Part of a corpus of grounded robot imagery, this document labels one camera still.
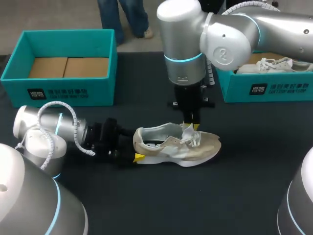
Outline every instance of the sneaker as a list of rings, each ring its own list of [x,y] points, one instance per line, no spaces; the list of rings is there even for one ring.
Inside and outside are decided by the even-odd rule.
[[[183,167],[202,164],[221,148],[217,135],[195,131],[193,125],[167,123],[152,128],[138,128],[133,138],[136,153],[144,155],[138,164],[173,162]]]
[[[279,60],[262,58],[262,60],[258,61],[255,65],[250,64],[241,66],[238,69],[237,74],[309,71],[313,71],[313,64],[295,61],[285,57]]]
[[[153,32],[152,32],[150,26],[149,26],[148,29],[144,32],[144,38],[145,38],[145,39],[153,38]]]

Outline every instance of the white cable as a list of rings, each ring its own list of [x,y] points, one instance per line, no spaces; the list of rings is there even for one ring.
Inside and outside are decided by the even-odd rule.
[[[82,151],[83,153],[87,154],[87,155],[90,155],[90,156],[94,156],[95,155],[95,152],[91,151],[91,150],[87,150],[87,149],[84,149],[78,142],[77,140],[77,116],[76,116],[76,113],[75,111],[73,110],[72,107],[70,107],[68,104],[64,103],[64,102],[61,102],[61,101],[52,101],[52,102],[49,102],[47,104],[45,104],[43,107],[41,107],[37,113],[37,126],[33,126],[31,128],[29,128],[22,141],[20,143],[18,143],[18,145],[15,147],[15,149],[18,149],[18,148],[24,148],[23,146],[23,142],[25,141],[25,138],[26,138],[26,135],[28,133],[28,131],[30,130],[33,130],[33,129],[39,129],[42,133],[44,133],[44,135],[46,136],[46,138],[48,139],[49,141],[49,146],[50,146],[50,150],[49,150],[49,153],[48,153],[48,156],[47,158],[45,159],[45,162],[43,163],[43,165],[40,167],[42,170],[45,170],[46,167],[48,166],[50,160],[51,160],[51,157],[53,156],[53,153],[54,153],[54,141],[53,141],[53,138],[52,136],[49,134],[49,132],[47,132],[40,124],[40,118],[41,118],[41,115],[43,113],[43,111],[49,107],[49,106],[52,106],[52,105],[62,105],[64,107],[66,107],[72,114],[73,116],[73,123],[74,123],[74,142],[77,146],[77,148]]]
[[[84,149],[78,142],[77,140],[77,116],[76,116],[76,113],[75,111],[73,110],[72,107],[70,107],[68,104],[64,103],[64,102],[61,102],[61,101],[52,101],[52,102],[49,102],[47,104],[45,104],[43,107],[40,108],[40,110],[38,111],[38,114],[37,114],[37,126],[39,127],[39,129],[45,134],[45,136],[48,138],[49,140],[49,143],[50,143],[50,152],[48,154],[48,157],[46,159],[46,161],[44,162],[43,166],[42,167],[46,167],[45,164],[49,163],[50,159],[51,159],[51,156],[53,155],[53,152],[54,152],[54,143],[53,143],[53,139],[51,137],[51,135],[46,131],[44,130],[42,127],[41,127],[41,124],[40,124],[40,118],[41,118],[41,115],[43,113],[43,111],[49,107],[49,106],[52,106],[52,105],[62,105],[64,107],[66,107],[72,114],[73,116],[73,123],[74,123],[74,142],[77,146],[77,148],[82,151],[83,153],[87,154],[87,155],[90,155],[90,156],[94,156],[95,155],[95,152],[91,151],[91,150],[87,150],[87,149]]]

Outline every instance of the person's leg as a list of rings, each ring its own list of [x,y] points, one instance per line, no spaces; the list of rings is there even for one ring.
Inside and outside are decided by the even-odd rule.
[[[118,44],[124,42],[124,32],[119,19],[117,0],[98,0],[102,28],[114,29]]]
[[[133,34],[142,38],[149,27],[148,15],[143,8],[143,0],[119,0]]]

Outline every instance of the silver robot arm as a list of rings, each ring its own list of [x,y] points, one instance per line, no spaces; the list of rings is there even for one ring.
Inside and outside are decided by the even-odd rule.
[[[313,17],[280,12],[247,1],[222,15],[204,13],[198,0],[166,0],[157,9],[168,77],[187,123],[200,123],[206,58],[221,70],[235,70],[256,51],[313,62]]]

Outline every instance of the brown cardboard bottom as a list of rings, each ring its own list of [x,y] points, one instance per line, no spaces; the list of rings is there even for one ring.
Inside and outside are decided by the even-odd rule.
[[[86,78],[107,77],[109,59],[104,57],[35,58],[28,78]]]

